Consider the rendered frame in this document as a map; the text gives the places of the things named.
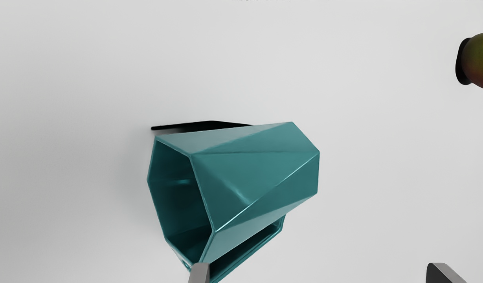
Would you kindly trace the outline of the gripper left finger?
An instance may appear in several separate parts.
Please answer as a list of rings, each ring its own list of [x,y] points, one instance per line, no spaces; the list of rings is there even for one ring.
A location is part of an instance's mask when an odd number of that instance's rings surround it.
[[[198,262],[192,265],[188,283],[210,283],[210,264]]]

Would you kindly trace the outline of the green red mango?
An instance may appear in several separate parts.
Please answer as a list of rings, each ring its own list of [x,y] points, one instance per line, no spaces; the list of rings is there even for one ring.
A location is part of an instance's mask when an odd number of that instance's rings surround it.
[[[483,88],[483,33],[471,37],[465,44],[461,65],[467,79]]]

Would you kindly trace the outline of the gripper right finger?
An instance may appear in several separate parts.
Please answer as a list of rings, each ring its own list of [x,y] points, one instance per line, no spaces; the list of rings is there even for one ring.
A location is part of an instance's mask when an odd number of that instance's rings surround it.
[[[446,263],[430,262],[426,269],[426,283],[466,283],[466,281]]]

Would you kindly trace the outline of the teal faceted mug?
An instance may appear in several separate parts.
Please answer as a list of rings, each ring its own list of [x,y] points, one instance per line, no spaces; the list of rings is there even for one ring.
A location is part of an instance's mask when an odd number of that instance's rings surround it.
[[[318,192],[320,152],[293,122],[153,127],[147,183],[164,239],[184,267],[220,283]]]

